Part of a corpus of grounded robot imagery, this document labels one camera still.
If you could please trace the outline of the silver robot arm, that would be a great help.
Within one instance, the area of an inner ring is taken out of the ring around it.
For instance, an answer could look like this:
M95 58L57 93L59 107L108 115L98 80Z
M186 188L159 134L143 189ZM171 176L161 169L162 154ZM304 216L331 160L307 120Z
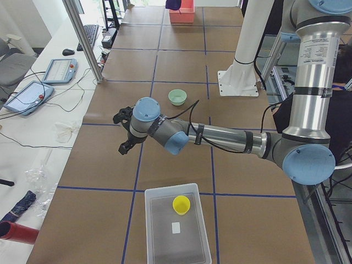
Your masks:
M251 153L280 167L293 181L316 185L336 170L351 145L351 71L343 65L339 38L351 24L351 1L285 1L282 36L300 40L295 88L274 113L275 133L254 134L181 120L161 113L159 103L144 97L119 110L113 122L128 133L119 147L126 154L148 137L178 154L188 142L230 153Z

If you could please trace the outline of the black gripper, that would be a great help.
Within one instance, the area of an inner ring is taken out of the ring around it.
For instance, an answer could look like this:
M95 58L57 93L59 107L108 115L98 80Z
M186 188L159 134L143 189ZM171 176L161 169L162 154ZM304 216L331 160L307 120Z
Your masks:
M121 155L126 155L133 146L141 144L146 140L146 133L137 131L131 124L126 124L126 129L128 131L128 139L118 149Z

